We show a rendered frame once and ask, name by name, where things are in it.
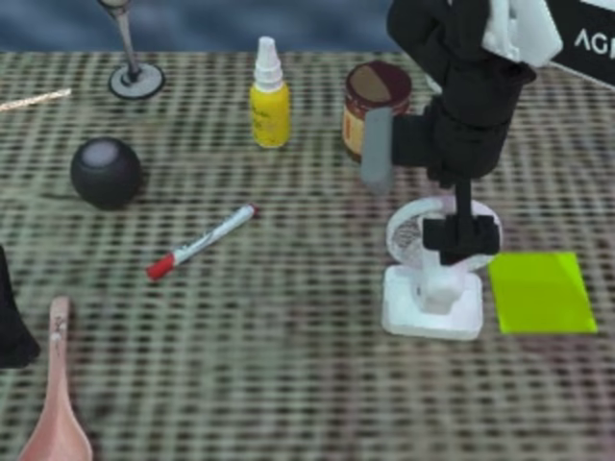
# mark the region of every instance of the yellow-green square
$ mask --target yellow-green square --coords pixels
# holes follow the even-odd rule
[[[502,333],[598,331],[574,253],[504,253],[489,265]]]

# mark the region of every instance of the jar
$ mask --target jar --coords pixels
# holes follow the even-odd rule
[[[348,74],[342,137],[353,160],[361,160],[365,114],[383,107],[392,108],[394,115],[406,113],[411,92],[412,80],[408,74],[387,62],[366,62]]]

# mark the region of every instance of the pink utensil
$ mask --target pink utensil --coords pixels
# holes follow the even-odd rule
[[[66,375],[70,300],[51,303],[47,397],[37,427],[18,461],[92,461],[92,448],[73,413]]]

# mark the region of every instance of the gray table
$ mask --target gray table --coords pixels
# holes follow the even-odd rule
[[[41,410],[48,306],[74,300],[72,396],[100,460],[607,461],[615,456],[615,95],[545,70],[517,111],[502,162],[476,185],[507,250],[578,253],[601,333],[499,333],[487,285],[473,343],[380,327],[384,228],[435,189],[400,171],[377,201],[343,154],[343,80],[367,54],[283,57],[294,135],[257,148],[253,56],[160,54],[156,99],[107,92],[107,54],[0,55],[0,98],[71,86],[61,101],[0,113],[0,241],[23,317],[45,345],[0,375],[0,457]],[[413,105],[429,100],[411,71]],[[132,144],[149,178],[129,209],[80,202],[80,143]],[[144,268],[246,202],[262,216],[160,283]]]

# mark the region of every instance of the bottle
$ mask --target bottle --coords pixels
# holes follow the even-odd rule
[[[290,91],[283,80],[276,42],[269,36],[258,40],[254,78],[250,108],[255,142],[264,148],[282,147],[290,137]]]

